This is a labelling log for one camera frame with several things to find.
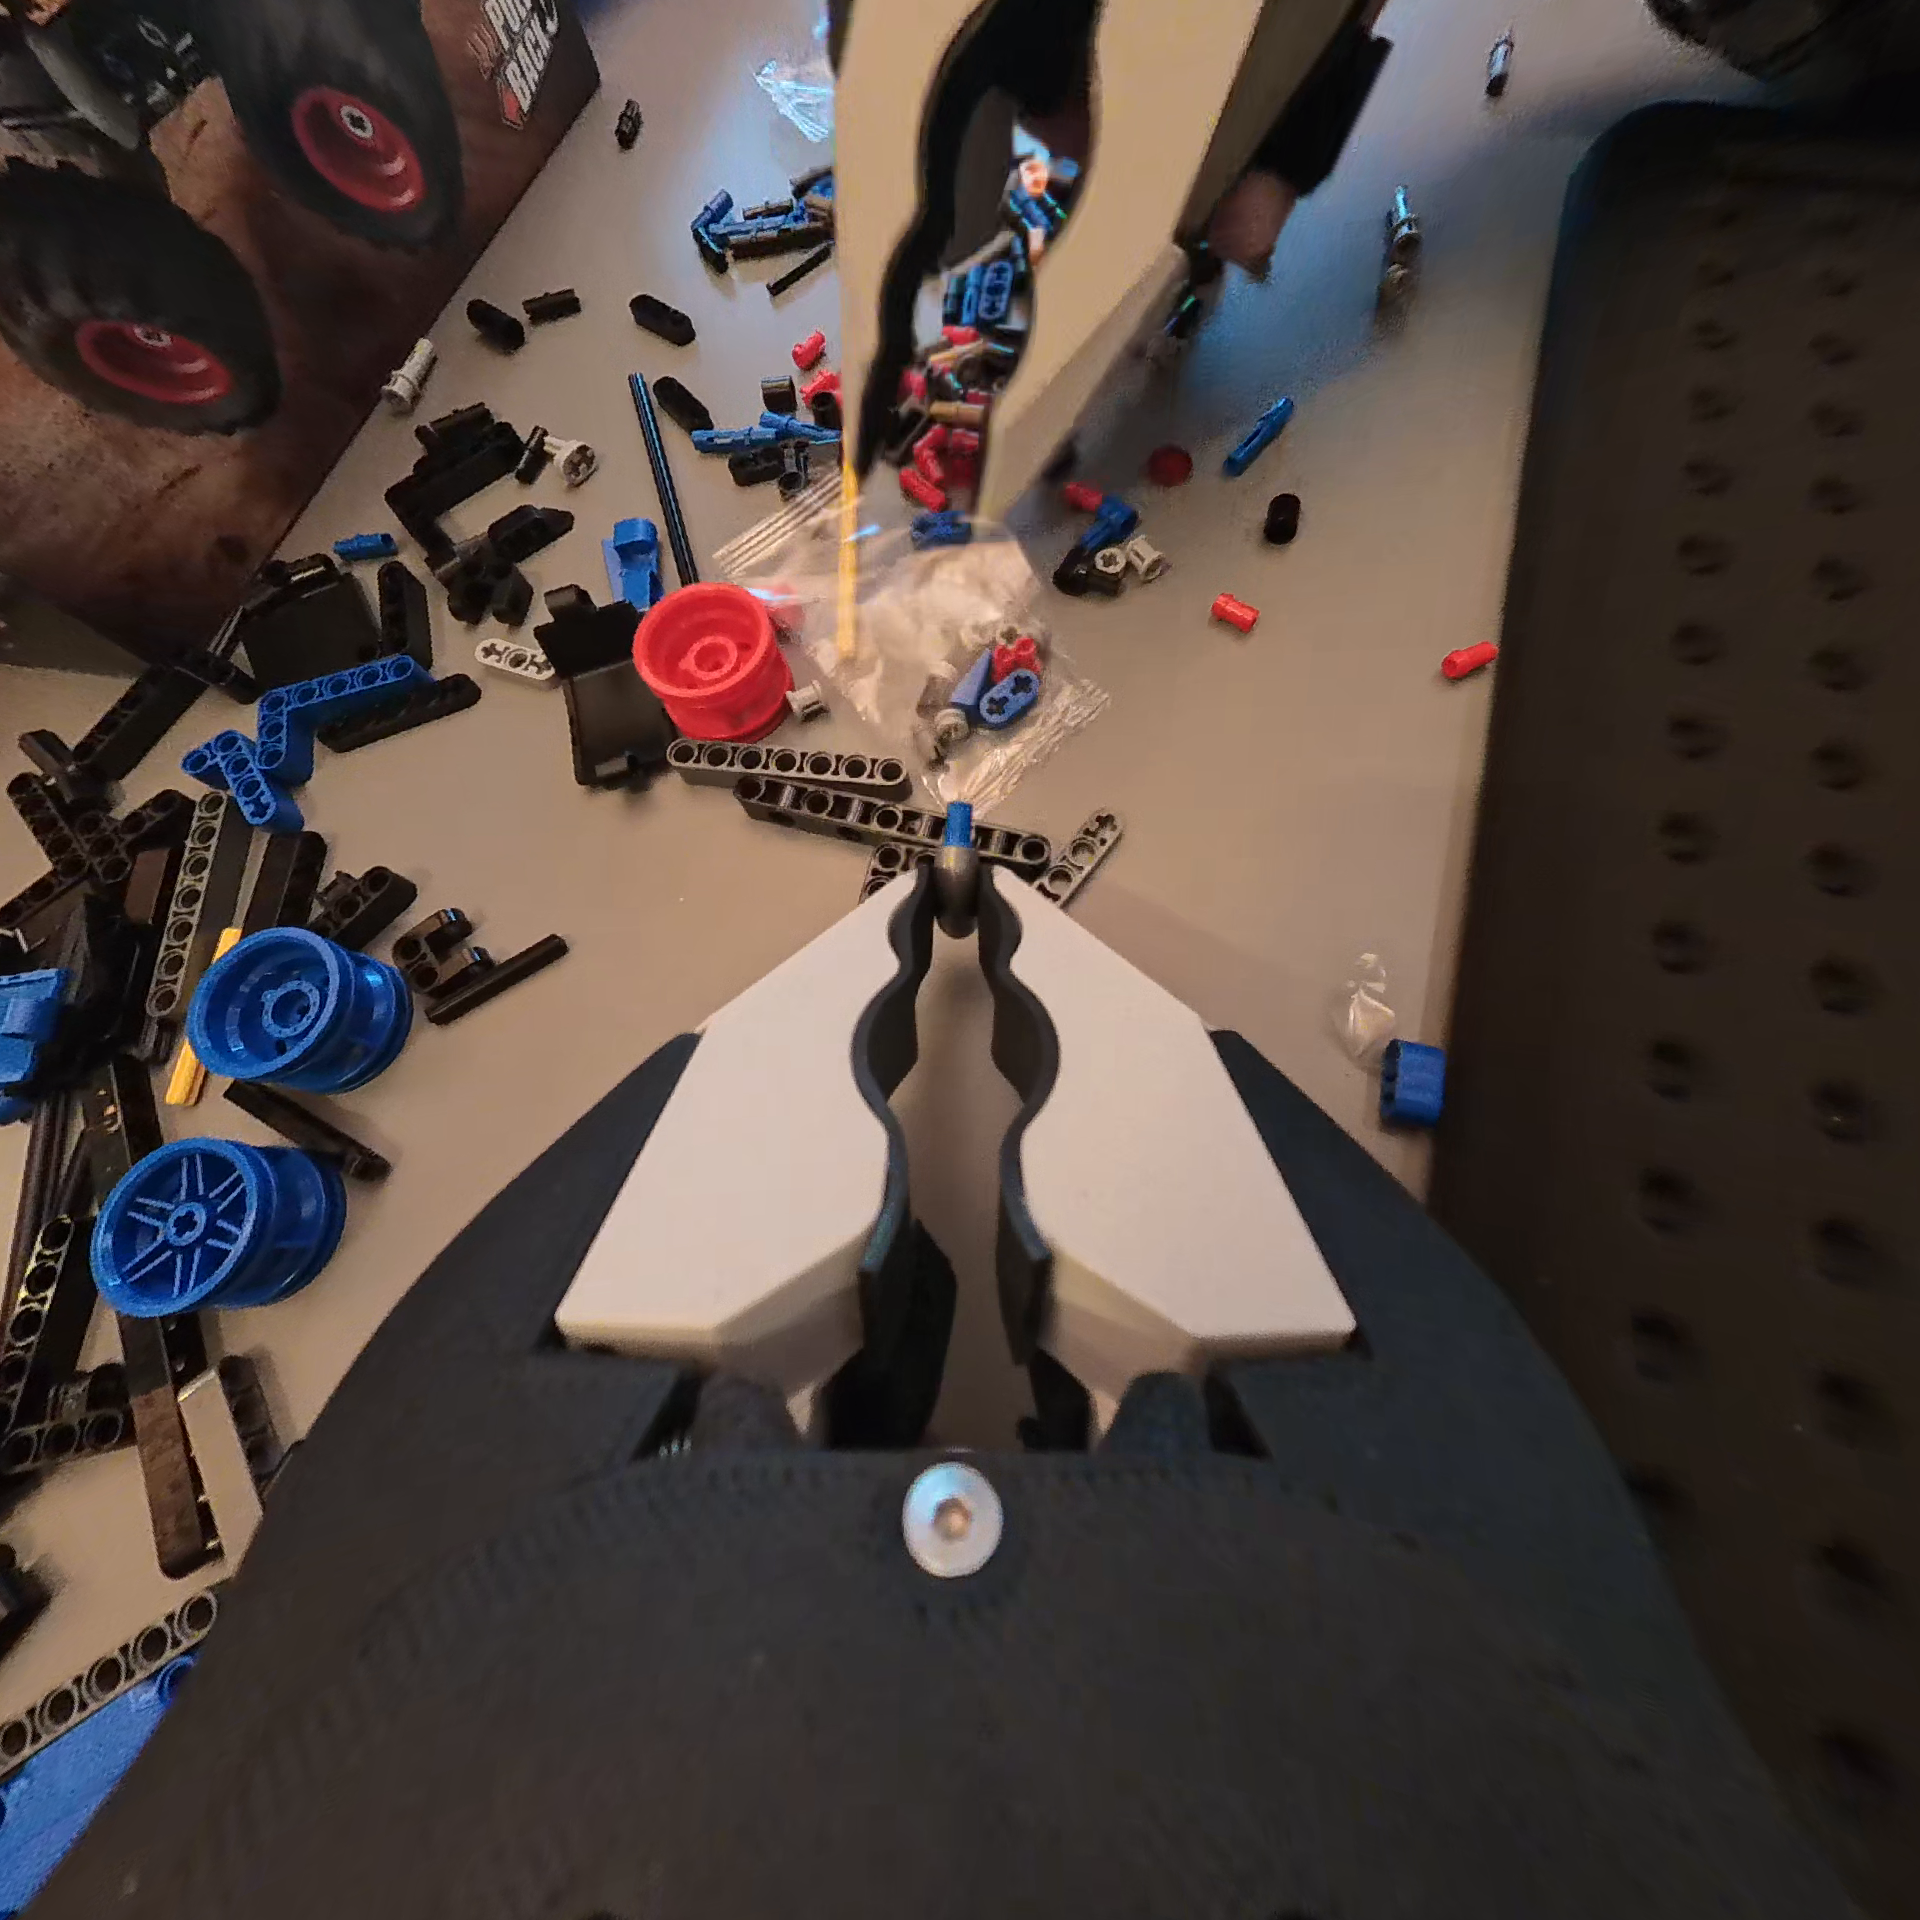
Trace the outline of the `blue angled toy beam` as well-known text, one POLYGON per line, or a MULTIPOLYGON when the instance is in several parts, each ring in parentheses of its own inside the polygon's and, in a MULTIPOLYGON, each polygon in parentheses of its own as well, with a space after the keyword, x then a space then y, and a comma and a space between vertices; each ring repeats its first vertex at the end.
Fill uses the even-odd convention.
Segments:
POLYGON ((384 655, 347 670, 272 686, 251 713, 255 769, 276 787, 299 789, 314 774, 314 747, 326 727, 436 688, 431 674, 407 655, 384 655))
POLYGON ((226 794, 238 816, 255 832, 293 836, 306 828, 292 792, 261 769, 249 734, 221 731, 179 758, 190 780, 226 794))

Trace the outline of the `person's right hand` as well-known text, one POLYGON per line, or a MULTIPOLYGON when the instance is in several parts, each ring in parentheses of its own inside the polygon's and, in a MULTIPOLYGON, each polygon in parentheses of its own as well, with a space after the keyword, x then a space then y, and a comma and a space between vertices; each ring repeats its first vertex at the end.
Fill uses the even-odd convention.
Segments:
POLYGON ((1296 204, 1297 196, 1286 180, 1259 167, 1246 171, 1211 210, 1208 250, 1226 269, 1266 282, 1296 204))

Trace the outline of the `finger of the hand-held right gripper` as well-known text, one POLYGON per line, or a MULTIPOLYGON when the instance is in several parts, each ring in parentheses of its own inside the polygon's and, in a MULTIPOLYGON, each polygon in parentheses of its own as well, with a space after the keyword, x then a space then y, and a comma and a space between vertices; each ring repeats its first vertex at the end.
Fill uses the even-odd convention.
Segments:
POLYGON ((1263 2, 1101 5, 1092 155, 1029 288, 1017 368, 981 429, 976 513, 1004 519, 1076 434, 1174 292, 1179 229, 1221 133, 1263 2))
POLYGON ((958 153, 989 5, 828 6, 833 81, 833 257, 842 432, 851 460, 876 460, 916 342, 922 286, 954 229, 958 153))

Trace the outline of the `blue toy fender piece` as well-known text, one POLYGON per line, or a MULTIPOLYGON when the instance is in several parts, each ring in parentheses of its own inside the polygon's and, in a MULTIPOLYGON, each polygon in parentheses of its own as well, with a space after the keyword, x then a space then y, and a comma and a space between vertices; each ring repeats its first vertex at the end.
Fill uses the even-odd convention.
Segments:
POLYGON ((31 1117, 68 994, 69 973, 64 969, 1 977, 1 1127, 31 1117))

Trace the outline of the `blue curved toy panel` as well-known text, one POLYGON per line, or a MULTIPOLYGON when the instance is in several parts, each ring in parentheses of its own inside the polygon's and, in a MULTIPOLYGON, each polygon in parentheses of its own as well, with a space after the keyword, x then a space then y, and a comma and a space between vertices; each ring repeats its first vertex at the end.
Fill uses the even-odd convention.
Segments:
POLYGON ((31 1904, 61 1858, 83 1836, 108 1797, 151 1741, 191 1654, 133 1679, 113 1696, 89 1701, 81 1683, 47 1693, 8 1732, 39 1741, 20 1752, 1 1786, 1 1916, 31 1904))

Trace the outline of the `printed toy truck box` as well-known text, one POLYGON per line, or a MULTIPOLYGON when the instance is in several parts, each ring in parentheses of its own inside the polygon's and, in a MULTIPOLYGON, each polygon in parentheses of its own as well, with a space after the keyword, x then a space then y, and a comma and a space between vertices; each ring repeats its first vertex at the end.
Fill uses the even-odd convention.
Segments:
POLYGON ((577 5, 4 5, 4 580, 208 632, 598 87, 577 5))

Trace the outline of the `long dark toy axle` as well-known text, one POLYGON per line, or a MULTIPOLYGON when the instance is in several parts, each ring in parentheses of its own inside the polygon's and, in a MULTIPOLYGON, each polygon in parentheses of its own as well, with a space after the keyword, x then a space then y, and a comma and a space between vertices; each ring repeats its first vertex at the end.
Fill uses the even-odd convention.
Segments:
POLYGON ((630 372, 628 388, 636 413, 637 432, 644 444, 646 464, 659 508, 659 528, 665 535, 667 553, 681 588, 702 583, 698 558, 693 554, 677 482, 667 460, 665 444, 659 432, 659 413, 653 388, 641 372, 630 372))

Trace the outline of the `pile of black toy beams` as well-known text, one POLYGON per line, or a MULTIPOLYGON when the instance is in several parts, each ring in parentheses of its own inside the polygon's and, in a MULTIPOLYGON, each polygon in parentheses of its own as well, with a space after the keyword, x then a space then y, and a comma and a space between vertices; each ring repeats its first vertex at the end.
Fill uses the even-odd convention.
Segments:
MULTIPOLYGON (((674 379, 646 381, 657 416, 686 434, 713 426, 695 398, 674 379)), ((381 557, 377 598, 384 657, 410 657, 430 667, 433 626, 423 578, 391 554, 393 543, 367 539, 381 557)), ((631 787, 588 789, 582 796, 631 799, 653 780, 677 779, 693 789, 733 796, 755 821, 838 839, 869 853, 863 895, 933 862, 945 812, 916 792, 906 762, 881 751, 836 749, 796 737, 804 723, 828 713, 815 686, 805 686, 779 643, 792 676, 787 717, 776 733, 748 742, 693 740, 677 733, 665 769, 631 787)), ((135 1162, 178 1141, 235 1141, 251 1147, 293 1147, 331 1165, 343 1178, 347 1218, 341 1249, 366 1241, 391 1190, 391 1157, 359 1138, 351 1105, 379 1081, 341 1094, 280 1091, 208 1072, 193 1108, 165 1108, 163 1094, 178 1059, 187 1003, 208 969, 221 931, 241 940, 272 928, 312 931, 393 967, 413 999, 407 1047, 443 1034, 477 1009, 560 964, 570 945, 543 932, 509 954, 486 949, 486 914, 467 903, 443 900, 426 887, 420 862, 370 862, 356 872, 334 858, 331 839, 316 821, 331 774, 347 756, 377 754, 371 772, 351 774, 351 791, 381 805, 381 824, 406 821, 431 830, 436 853, 467 822, 467 805, 493 780, 423 780, 391 777, 389 744, 443 733, 462 714, 484 706, 474 674, 445 670, 436 688, 385 709, 362 713, 318 733, 310 779, 286 787, 299 805, 304 830, 270 835, 249 828, 229 799, 184 777, 193 791, 158 791, 148 803, 113 816, 83 807, 85 828, 60 853, 60 875, 35 882, 8 904, 4 943, 13 953, 4 977, 61 969, 68 986, 83 984, 83 943, 93 940, 102 967, 139 961, 127 973, 131 1003, 125 1041, 100 1038, 102 1053, 72 1067, 31 1114, 21 1162, 13 1249, 4 1288, 4 1513, 51 1476, 93 1461, 138 1461, 151 1506, 154 1549, 179 1549, 163 1583, 165 1607, 138 1632, 92 1648, 72 1679, 89 1703, 112 1699, 133 1679, 190 1657, 217 1614, 221 1583, 238 1572, 260 1516, 282 1448, 274 1397, 251 1352, 266 1309, 199 1309, 161 1318, 113 1312, 98 1294, 89 1268, 93 1221, 112 1188, 135 1162)), ((981 867, 1040 881, 1051 900, 1078 887, 1071 862, 1036 830, 980 822, 971 839, 981 867)), ((21 1701, 4 1716, 4 1775, 29 1755, 33 1732, 8 1732, 38 1707, 21 1701)))

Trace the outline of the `red toy wheel rim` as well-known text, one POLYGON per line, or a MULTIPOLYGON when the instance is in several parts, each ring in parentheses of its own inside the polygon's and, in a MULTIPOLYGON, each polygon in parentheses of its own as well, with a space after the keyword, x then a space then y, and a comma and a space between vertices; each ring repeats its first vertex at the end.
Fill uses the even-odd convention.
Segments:
POLYGON ((767 605, 746 588, 703 583, 667 592, 640 617, 631 655, 684 739, 757 742, 789 717, 793 670, 767 605))

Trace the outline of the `black square toy panel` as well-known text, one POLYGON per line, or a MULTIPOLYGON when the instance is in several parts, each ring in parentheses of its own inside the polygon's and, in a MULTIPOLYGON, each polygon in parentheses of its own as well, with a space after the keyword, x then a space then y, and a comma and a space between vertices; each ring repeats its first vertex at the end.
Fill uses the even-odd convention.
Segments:
POLYGON ((633 645, 644 615, 628 600, 598 606, 586 588, 551 588, 534 641, 568 717, 574 780, 588 791, 631 789, 665 769, 677 731, 641 679, 633 645))
POLYGON ((362 583, 330 553, 264 563, 235 610, 233 632, 260 693, 340 674, 384 655, 362 583))

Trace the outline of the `clear bag of small parts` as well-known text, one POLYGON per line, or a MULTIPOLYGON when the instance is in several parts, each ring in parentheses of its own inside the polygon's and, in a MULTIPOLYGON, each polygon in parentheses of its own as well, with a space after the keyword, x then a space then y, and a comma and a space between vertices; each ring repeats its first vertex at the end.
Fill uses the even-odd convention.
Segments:
POLYGON ((1070 653, 1006 528, 974 520, 967 545, 917 553, 908 519, 862 508, 876 537, 857 540, 851 660, 836 660, 836 567, 767 568, 739 587, 712 561, 713 576, 767 606, 798 682, 824 695, 829 714, 900 756, 937 805, 985 812, 1086 733, 1110 693, 1070 653))

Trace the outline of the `pile of small toy pins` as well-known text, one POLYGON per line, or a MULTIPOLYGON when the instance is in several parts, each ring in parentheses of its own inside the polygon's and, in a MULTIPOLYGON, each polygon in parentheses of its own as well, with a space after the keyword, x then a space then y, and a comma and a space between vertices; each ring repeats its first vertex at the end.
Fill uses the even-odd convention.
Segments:
MULTIPOLYGON (((1022 143, 997 204, 992 242, 933 278, 937 326, 917 341, 897 379, 895 405, 879 446, 879 478, 897 486, 916 554, 960 550, 976 539, 985 423, 1031 330, 1031 292, 1044 242, 1053 241, 1084 185, 1070 156, 1022 143)), ((828 367, 821 339, 796 350, 796 398, 765 388, 762 414, 800 416, 844 434, 844 379, 828 367)), ((840 444, 773 444, 726 457, 743 486, 777 486, 779 508, 713 557, 716 576, 746 587, 767 568, 833 568, 840 444)), ((859 504, 857 543, 877 535, 859 504)))

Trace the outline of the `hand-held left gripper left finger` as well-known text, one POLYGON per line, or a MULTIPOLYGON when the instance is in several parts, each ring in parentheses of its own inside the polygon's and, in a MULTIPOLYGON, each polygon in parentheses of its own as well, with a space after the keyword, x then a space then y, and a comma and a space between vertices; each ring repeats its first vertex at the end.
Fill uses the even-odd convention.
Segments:
POLYGON ((695 1033, 560 1297, 568 1347, 802 1401, 836 1448, 923 1445, 955 1276, 891 1103, 935 900, 889 881, 695 1033))

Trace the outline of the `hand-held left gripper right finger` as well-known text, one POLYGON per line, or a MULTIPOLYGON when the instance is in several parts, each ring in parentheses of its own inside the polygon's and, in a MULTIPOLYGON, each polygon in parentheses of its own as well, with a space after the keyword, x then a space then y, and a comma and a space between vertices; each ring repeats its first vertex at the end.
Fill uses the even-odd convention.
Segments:
POLYGON ((1333 1354, 1355 1311, 1211 1028, 1031 884, 981 872, 989 1059, 1016 1094, 994 1272, 1028 1448, 1088 1448, 1141 1380, 1333 1354))

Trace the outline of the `blue spoked toy wheel rim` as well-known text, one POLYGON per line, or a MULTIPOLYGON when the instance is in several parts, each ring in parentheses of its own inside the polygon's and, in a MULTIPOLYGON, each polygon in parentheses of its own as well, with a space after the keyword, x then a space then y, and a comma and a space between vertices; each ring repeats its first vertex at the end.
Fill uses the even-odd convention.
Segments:
POLYGON ((293 1147, 184 1138, 109 1188, 89 1270, 108 1309, 127 1318, 267 1309, 316 1280, 345 1221, 334 1165, 293 1147))

